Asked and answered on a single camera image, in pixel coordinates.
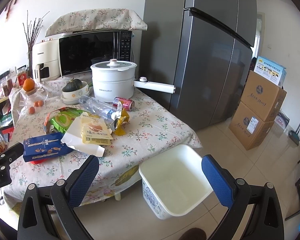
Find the microwave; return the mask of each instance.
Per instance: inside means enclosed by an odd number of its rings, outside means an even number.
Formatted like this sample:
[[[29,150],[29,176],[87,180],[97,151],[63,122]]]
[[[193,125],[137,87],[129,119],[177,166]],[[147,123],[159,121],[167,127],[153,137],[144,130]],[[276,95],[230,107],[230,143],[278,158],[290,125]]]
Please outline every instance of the microwave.
[[[59,39],[61,76],[91,71],[99,62],[131,61],[132,31],[87,31]]]

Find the screw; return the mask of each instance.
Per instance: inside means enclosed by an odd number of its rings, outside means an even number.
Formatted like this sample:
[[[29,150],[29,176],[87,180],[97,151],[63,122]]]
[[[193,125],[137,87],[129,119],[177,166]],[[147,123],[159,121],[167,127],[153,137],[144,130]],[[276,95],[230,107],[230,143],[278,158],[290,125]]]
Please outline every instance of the screw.
[[[64,183],[65,183],[65,180],[64,180],[64,179],[59,179],[59,180],[57,181],[57,185],[58,185],[58,186],[62,186]]]
[[[267,187],[268,187],[268,188],[273,188],[274,186],[273,186],[273,184],[272,184],[271,182],[268,182],[268,183],[267,183]]]
[[[32,183],[32,184],[30,184],[29,186],[28,186],[28,189],[34,189],[34,184]]]
[[[237,183],[239,185],[244,185],[244,180],[243,179],[237,179]]]

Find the gray refrigerator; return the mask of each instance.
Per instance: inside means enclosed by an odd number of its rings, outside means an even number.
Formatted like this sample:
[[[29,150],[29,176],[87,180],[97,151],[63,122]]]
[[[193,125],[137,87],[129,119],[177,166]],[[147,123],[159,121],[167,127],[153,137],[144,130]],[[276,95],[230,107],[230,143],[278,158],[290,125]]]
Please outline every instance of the gray refrigerator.
[[[256,0],[146,0],[144,21],[140,76],[176,87],[144,92],[194,130],[231,117],[251,62]]]

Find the tile floor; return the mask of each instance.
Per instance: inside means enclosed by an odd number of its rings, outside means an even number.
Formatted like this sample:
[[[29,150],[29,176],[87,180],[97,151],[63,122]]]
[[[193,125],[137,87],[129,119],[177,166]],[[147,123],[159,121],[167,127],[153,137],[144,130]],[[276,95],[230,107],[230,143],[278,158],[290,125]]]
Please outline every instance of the tile floor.
[[[263,143],[246,151],[228,129],[230,119],[197,131],[203,148],[197,152],[204,156],[212,154],[221,167],[235,178],[244,178],[249,184],[274,184],[281,205],[282,215],[298,209],[297,191],[294,183],[300,176],[300,146],[297,147],[283,130],[274,124]],[[233,239],[240,239],[251,213],[248,206]],[[96,240],[178,240],[188,229],[199,227],[209,236],[227,208],[222,206],[214,193],[189,214],[183,217],[159,220],[142,196],[139,181],[122,193],[122,200],[113,197],[75,209],[76,214]],[[285,239],[295,239],[298,234],[300,215],[284,223]],[[64,239],[60,224],[57,226]]]

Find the wall socket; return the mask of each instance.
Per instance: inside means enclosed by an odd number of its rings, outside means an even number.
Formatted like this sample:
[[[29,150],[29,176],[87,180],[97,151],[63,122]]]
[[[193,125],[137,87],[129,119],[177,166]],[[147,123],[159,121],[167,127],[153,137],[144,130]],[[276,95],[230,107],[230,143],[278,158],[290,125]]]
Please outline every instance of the wall socket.
[[[16,76],[17,75],[17,68],[16,67],[13,67],[10,69],[10,76],[13,77],[13,76]]]

